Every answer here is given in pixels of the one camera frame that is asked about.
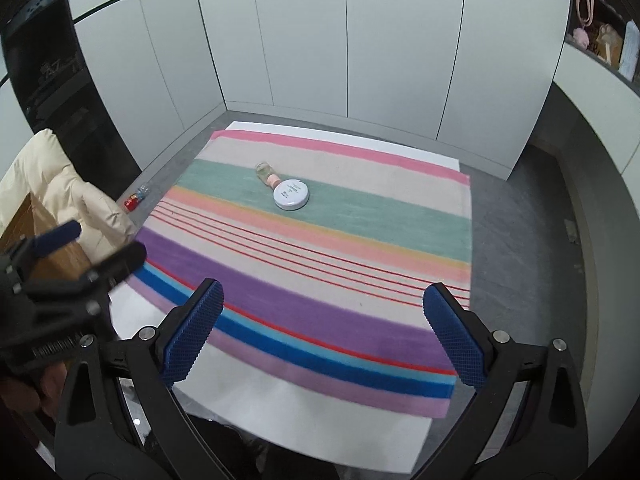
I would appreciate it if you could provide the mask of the person's left hand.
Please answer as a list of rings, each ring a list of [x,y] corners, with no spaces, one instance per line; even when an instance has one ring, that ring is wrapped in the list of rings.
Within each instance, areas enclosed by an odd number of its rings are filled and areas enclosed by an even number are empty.
[[[14,412],[30,413],[41,408],[44,414],[57,419],[66,376],[66,365],[59,362],[41,372],[37,388],[12,378],[5,379],[1,383],[1,399]]]

